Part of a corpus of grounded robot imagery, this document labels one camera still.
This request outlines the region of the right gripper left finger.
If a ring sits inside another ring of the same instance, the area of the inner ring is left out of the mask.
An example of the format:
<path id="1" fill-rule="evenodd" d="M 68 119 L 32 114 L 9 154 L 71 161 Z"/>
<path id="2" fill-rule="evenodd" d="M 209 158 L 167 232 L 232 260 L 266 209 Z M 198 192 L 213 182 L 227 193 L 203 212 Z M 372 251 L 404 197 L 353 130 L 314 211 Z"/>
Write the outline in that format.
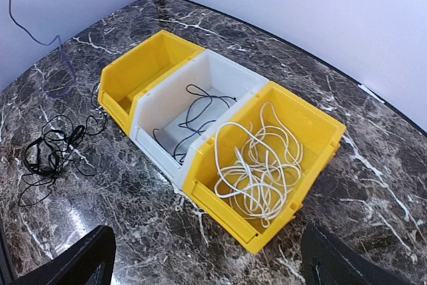
<path id="1" fill-rule="evenodd" d="M 113 229 L 99 225 L 37 269 L 12 284 L 111 284 L 116 242 Z"/>

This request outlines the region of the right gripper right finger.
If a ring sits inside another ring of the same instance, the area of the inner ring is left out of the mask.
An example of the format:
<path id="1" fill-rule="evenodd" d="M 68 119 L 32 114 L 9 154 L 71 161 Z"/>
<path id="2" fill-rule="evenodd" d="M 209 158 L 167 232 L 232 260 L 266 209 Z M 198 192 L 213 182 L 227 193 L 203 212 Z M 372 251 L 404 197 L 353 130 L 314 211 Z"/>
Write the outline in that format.
<path id="1" fill-rule="evenodd" d="M 365 260 L 335 235 L 312 222 L 301 239 L 306 284 L 399 284 L 400 279 Z"/>

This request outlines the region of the yellow bin front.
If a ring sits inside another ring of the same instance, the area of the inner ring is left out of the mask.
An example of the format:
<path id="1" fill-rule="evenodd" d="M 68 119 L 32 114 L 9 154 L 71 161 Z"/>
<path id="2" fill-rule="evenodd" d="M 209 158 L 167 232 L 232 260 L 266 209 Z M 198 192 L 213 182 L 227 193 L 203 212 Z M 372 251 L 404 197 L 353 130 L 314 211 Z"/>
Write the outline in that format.
<path id="1" fill-rule="evenodd" d="M 183 191 L 255 254 L 294 219 L 345 129 L 269 82 L 197 150 Z"/>

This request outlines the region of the yellow bin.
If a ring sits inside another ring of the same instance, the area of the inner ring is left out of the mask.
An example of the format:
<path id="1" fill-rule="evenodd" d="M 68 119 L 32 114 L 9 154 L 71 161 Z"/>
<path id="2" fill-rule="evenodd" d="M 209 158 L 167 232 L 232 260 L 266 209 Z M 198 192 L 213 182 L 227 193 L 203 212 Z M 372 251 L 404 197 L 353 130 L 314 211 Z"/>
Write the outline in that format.
<path id="1" fill-rule="evenodd" d="M 98 102 L 129 135 L 138 99 L 203 51 L 161 30 L 103 68 Z"/>
<path id="2" fill-rule="evenodd" d="M 269 82 L 197 150 L 183 191 L 255 254 L 294 219 L 345 129 Z"/>

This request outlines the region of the white translucent bin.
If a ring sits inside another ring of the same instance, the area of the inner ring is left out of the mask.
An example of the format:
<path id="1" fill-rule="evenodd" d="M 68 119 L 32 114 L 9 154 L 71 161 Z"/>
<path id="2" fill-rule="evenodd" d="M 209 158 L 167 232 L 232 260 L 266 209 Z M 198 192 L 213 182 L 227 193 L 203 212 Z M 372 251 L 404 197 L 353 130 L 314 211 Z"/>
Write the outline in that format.
<path id="1" fill-rule="evenodd" d="M 205 50 L 138 100 L 131 141 L 182 189 L 197 150 L 267 83 Z"/>

